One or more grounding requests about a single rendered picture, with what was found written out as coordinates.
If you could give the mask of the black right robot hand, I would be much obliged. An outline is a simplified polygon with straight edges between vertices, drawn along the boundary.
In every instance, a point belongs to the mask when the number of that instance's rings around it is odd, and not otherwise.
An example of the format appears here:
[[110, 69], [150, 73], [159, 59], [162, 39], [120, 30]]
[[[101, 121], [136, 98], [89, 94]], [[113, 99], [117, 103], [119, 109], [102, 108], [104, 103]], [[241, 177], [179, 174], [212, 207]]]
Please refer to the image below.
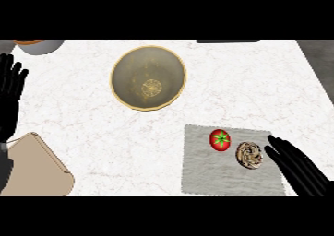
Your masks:
[[274, 135], [269, 135], [269, 142], [266, 153], [297, 195], [334, 197], [334, 181], [325, 177], [306, 153], [289, 140]]

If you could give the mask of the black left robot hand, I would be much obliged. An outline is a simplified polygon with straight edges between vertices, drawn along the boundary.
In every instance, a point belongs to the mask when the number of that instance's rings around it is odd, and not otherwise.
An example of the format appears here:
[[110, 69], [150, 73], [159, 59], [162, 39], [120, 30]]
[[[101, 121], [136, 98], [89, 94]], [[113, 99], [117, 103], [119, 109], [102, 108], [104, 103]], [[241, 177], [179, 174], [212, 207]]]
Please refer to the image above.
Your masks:
[[0, 143], [14, 136], [18, 124], [20, 99], [23, 97], [29, 70], [14, 62], [12, 54], [0, 54]]

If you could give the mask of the brown swirled cupcake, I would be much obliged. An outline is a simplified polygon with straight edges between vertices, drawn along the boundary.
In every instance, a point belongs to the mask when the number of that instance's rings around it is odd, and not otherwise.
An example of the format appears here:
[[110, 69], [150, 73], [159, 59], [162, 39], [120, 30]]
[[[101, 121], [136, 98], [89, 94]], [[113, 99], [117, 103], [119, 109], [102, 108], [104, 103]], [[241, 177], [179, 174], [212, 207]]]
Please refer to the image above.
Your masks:
[[241, 142], [237, 151], [238, 163], [250, 170], [256, 170], [263, 163], [262, 148], [255, 142]]

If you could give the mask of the grey placemat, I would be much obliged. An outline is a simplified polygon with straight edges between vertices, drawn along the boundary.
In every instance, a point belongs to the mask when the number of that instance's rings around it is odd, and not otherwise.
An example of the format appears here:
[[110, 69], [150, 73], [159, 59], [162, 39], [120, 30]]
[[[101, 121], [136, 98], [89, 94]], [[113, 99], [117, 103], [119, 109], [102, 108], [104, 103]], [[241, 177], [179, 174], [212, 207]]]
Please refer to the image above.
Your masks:
[[[218, 129], [226, 131], [232, 139], [225, 151], [216, 151], [210, 144], [210, 134]], [[271, 134], [265, 130], [188, 124], [182, 191], [197, 195], [284, 196], [283, 174], [263, 150]], [[256, 170], [238, 162], [237, 151], [243, 142], [255, 142], [263, 150], [263, 163]]]

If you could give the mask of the olive gold-rimmed bowl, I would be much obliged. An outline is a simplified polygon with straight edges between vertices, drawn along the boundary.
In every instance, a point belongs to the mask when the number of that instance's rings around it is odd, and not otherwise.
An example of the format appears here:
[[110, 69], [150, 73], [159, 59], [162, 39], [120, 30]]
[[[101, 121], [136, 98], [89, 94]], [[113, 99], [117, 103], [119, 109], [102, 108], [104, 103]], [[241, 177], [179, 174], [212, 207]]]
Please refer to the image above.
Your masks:
[[187, 68], [181, 56], [166, 47], [147, 45], [117, 60], [111, 88], [117, 100], [144, 112], [167, 107], [181, 97]]

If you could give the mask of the grey pot with orange rim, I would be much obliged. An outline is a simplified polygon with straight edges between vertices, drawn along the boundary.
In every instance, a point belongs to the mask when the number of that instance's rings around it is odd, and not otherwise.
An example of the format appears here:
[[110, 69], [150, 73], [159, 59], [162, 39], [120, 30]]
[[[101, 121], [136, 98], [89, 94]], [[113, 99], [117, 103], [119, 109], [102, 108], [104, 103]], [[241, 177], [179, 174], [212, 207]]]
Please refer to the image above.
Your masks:
[[15, 40], [14, 42], [30, 55], [54, 53], [64, 44], [64, 40]]

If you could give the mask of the red tomato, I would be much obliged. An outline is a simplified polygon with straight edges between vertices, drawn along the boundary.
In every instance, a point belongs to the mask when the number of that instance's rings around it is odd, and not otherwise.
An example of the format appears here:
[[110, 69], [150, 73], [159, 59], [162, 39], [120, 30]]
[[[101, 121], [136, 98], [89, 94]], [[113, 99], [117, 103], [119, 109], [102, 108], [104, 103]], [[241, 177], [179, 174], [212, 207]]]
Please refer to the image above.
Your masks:
[[216, 151], [226, 151], [232, 145], [232, 138], [224, 129], [216, 129], [210, 134], [210, 145]]

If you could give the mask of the tan cutting board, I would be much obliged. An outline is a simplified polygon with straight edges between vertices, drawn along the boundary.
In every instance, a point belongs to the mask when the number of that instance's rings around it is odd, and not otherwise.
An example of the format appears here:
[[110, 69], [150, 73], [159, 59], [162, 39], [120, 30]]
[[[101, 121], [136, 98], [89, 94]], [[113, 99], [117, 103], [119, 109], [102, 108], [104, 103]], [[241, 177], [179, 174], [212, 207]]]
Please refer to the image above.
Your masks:
[[74, 175], [34, 132], [9, 146], [14, 169], [2, 196], [67, 196], [74, 188]]

